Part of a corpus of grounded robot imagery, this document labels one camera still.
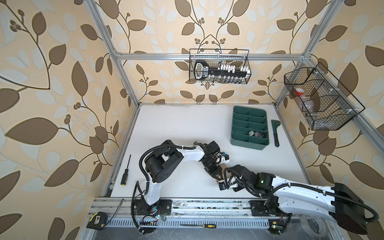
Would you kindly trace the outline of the green compartment tray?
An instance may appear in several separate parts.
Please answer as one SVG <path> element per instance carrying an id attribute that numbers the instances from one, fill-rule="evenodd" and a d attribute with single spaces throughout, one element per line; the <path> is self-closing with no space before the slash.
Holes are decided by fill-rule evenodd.
<path id="1" fill-rule="evenodd" d="M 249 131 L 264 132 L 266 138 L 251 137 Z M 270 143 L 267 112 L 263 109 L 235 106 L 230 142 L 238 147 L 264 150 Z"/>

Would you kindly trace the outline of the black argyle sock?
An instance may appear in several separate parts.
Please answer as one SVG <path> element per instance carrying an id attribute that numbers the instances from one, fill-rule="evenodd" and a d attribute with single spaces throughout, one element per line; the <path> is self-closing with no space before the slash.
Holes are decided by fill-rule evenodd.
<path id="1" fill-rule="evenodd" d="M 261 132 L 261 131 L 249 131 L 249 136 L 265 139 L 266 133 Z"/>

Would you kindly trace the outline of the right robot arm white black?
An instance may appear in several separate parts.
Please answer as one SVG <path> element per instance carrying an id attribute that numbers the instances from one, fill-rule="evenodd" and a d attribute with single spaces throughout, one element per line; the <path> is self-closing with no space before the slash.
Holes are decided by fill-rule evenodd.
<path id="1" fill-rule="evenodd" d="M 220 190 L 245 190 L 254 197 L 250 201 L 253 215 L 274 217 L 306 215 L 336 222 L 339 227 L 358 235 L 367 235 L 367 224 L 379 220 L 379 214 L 364 204 L 350 188 L 313 186 L 291 182 L 268 173 L 251 172 L 236 165 L 219 174 Z"/>

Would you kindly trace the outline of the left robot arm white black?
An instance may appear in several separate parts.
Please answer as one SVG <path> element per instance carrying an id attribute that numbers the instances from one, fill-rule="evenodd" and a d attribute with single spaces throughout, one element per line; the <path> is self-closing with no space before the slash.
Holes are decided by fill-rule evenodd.
<path id="1" fill-rule="evenodd" d="M 222 152 L 215 141 L 209 144 L 194 142 L 193 146 L 175 145 L 166 140 L 159 146 L 147 150 L 139 160 L 139 168 L 146 179 L 146 189 L 142 191 L 139 184 L 135 190 L 141 197 L 132 199 L 132 214 L 138 216 L 169 215 L 172 200 L 161 199 L 162 183 L 167 180 L 182 162 L 200 162 L 204 170 L 215 180 L 223 178 L 223 164 L 230 161 L 227 153 Z"/>

